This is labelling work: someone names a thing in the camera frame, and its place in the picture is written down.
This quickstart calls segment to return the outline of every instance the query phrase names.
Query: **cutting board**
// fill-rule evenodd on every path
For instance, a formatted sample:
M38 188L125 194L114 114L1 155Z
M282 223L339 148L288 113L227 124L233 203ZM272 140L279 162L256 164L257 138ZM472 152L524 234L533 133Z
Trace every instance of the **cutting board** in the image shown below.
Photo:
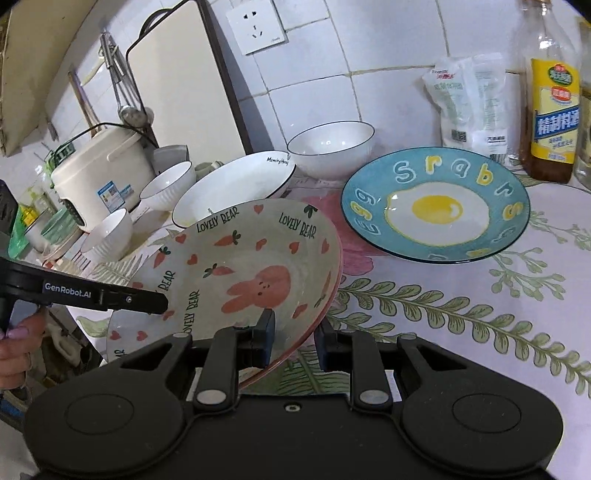
M178 4L127 51L158 144L186 144L194 165L252 153L208 9Z

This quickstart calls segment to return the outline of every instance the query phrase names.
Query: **white bowl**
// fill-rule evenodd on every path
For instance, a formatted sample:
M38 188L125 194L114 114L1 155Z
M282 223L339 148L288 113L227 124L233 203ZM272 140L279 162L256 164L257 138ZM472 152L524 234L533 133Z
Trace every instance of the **white bowl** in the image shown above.
M372 159L375 128L364 122L334 122L297 134L287 145L309 177L346 180Z
M121 260L129 248L133 230L129 213L124 208L119 209L92 229L80 252L93 262Z
M160 212L172 212L175 205L195 185L197 172L189 161L164 170L146 185L139 195L143 206Z
M193 185L173 210L173 222L189 228L240 203L283 195L296 171L289 153L253 153L234 160Z

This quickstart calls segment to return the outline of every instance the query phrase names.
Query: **bowl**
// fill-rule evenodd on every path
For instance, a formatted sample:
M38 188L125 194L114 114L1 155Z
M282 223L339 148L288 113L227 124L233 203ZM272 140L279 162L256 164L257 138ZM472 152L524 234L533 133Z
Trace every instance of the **bowl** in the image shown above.
M372 159L374 135L375 128L364 122L334 122L296 135L287 151L309 177L346 180Z
M142 205L160 212L172 212L186 191L195 185L197 172L189 161L164 170L139 194Z
M188 228L234 205L280 197L296 171L286 152L247 155L214 170L193 185L173 210L173 222Z
M51 217L51 220L46 224L41 234L52 245L59 245L76 230L78 230L78 225L74 217L64 207Z
M43 236L43 230L47 224L51 221L53 216L51 210L45 210L35 219L35 221L29 225L25 230L25 238L29 241L31 246L39 253L49 247L50 242Z
M437 264L501 252L530 218L530 198L509 170L477 153L441 147L377 158L349 179L341 206L370 244Z
M131 242L134 225L124 208L111 213L88 234L80 252L93 262L120 260Z
M257 200L209 216L169 236L133 276L130 287L164 293L169 310L114 312L107 359L172 333L207 339L237 323L255 325L270 308L276 326L268 371L320 323L336 294L341 257L334 224L302 202Z

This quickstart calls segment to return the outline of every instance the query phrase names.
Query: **plastic bag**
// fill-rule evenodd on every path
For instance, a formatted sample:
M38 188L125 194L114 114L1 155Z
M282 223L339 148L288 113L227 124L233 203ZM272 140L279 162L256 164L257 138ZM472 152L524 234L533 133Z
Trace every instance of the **plastic bag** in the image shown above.
M443 146L470 150L503 164L507 157L503 56L445 58L423 80L441 109Z

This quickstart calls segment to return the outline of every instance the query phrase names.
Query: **blue plate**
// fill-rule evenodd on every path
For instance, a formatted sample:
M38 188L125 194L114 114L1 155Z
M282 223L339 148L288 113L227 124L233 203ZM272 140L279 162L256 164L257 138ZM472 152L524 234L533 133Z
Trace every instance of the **blue plate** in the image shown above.
M519 179L482 155L423 147L358 170L343 190L345 219L392 255L452 264L490 257L515 242L530 218Z

